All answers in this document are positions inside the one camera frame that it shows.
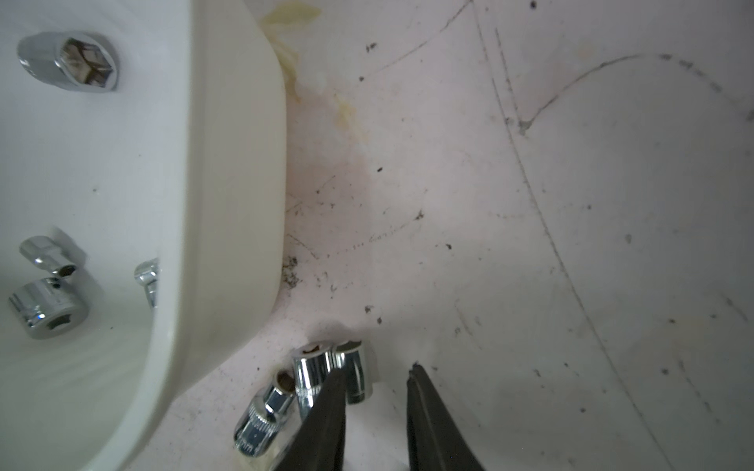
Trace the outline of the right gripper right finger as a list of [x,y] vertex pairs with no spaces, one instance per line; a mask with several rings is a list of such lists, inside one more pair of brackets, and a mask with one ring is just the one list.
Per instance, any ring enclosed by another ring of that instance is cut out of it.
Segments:
[[412,365],[406,386],[410,470],[483,470],[419,363]]

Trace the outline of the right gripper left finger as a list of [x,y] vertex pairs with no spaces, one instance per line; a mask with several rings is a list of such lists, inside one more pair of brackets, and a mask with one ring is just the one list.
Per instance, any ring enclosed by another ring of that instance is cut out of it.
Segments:
[[346,407],[346,375],[336,369],[327,376],[312,410],[273,469],[343,470]]

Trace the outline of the short chrome socket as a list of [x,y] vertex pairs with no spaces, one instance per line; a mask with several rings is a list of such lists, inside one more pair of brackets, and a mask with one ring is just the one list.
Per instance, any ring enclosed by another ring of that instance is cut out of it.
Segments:
[[145,290],[145,297],[151,309],[157,306],[157,282],[159,275],[159,260],[147,260],[135,267],[135,281]]

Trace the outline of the white plastic storage box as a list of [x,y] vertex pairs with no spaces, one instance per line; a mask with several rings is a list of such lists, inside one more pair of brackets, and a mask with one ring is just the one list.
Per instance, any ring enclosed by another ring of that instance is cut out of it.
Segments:
[[[45,31],[104,37],[110,92],[44,84],[19,62]],[[243,1],[1,5],[1,466],[120,470],[171,402],[265,324],[280,286],[287,160],[278,59]],[[78,327],[33,340],[9,296],[77,265]],[[135,267],[159,260],[151,309]]]

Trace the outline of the medium chrome socket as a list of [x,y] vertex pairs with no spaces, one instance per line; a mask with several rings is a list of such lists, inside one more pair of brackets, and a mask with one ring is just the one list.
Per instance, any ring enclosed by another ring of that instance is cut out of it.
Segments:
[[81,325],[88,306],[68,282],[43,278],[9,296],[12,312],[33,340],[47,340]]

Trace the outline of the chrome socket large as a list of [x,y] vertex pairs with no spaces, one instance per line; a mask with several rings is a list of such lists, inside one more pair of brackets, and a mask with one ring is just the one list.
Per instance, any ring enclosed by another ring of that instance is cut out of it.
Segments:
[[101,35],[45,31],[20,40],[17,56],[35,79],[69,91],[104,93],[117,88],[119,59]]

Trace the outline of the small chrome socket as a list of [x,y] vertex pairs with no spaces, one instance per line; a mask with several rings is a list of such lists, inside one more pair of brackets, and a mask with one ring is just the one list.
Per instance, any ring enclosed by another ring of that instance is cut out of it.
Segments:
[[56,278],[69,277],[77,270],[64,249],[45,235],[29,237],[20,244],[19,251],[35,267]]

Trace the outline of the chrome socket on mat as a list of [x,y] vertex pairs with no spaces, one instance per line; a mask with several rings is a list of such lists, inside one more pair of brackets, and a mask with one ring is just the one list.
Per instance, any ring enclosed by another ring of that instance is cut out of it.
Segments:
[[248,457],[264,455],[288,422],[296,400],[290,370],[278,370],[270,384],[257,392],[234,431],[237,451]]

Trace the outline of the chrome socket in pile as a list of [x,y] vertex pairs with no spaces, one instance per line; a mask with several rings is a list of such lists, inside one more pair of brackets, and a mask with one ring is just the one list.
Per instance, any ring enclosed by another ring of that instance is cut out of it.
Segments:
[[302,421],[306,420],[328,375],[335,369],[334,347],[331,341],[314,341],[292,353],[296,397]]

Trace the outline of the chrome socket pile front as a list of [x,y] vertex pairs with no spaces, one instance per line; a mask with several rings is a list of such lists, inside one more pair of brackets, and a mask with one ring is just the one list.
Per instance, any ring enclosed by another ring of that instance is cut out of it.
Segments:
[[335,366],[346,375],[347,404],[368,400],[373,392],[369,355],[363,341],[344,341],[335,345]]

